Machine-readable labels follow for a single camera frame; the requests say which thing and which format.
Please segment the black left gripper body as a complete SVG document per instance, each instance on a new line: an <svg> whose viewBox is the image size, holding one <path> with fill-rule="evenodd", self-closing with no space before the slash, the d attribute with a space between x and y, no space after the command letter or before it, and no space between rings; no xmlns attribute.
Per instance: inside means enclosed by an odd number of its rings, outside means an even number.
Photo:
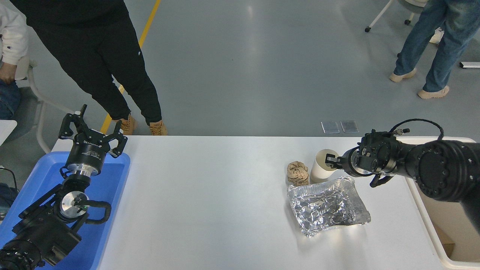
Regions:
<svg viewBox="0 0 480 270"><path fill-rule="evenodd" d="M74 144L67 158L67 168L76 169L86 165L94 169L102 169L110 144L103 133L90 130L78 133L74 137Z"/></svg>

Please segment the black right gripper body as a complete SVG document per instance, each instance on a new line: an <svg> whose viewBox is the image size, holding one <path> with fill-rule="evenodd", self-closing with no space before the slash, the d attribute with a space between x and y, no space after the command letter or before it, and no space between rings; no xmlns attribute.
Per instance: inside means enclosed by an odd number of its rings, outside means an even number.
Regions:
<svg viewBox="0 0 480 270"><path fill-rule="evenodd" d="M354 165L354 158L357 155L358 149L359 147L352 148L340 157L340 165L347 174L362 174Z"/></svg>

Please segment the seated person's hand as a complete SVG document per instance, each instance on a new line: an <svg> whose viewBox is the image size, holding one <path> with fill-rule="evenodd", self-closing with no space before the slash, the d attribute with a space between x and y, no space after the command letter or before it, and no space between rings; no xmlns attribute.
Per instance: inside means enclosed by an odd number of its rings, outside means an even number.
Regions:
<svg viewBox="0 0 480 270"><path fill-rule="evenodd" d="M0 80L5 84L11 84L15 80L17 65L1 62Z"/></svg>

